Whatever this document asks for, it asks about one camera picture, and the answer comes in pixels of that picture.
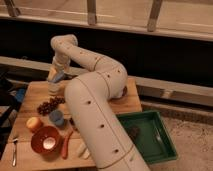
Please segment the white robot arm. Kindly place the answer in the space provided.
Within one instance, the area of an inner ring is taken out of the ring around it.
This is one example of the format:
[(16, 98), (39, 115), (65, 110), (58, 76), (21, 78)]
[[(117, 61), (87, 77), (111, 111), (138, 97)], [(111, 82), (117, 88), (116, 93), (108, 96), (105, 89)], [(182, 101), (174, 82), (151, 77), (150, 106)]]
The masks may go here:
[(49, 80), (72, 61), (87, 70), (68, 82), (64, 97), (98, 171), (150, 171), (108, 103), (123, 94), (125, 67), (106, 55), (80, 48), (71, 34), (53, 37), (51, 47), (55, 55)]

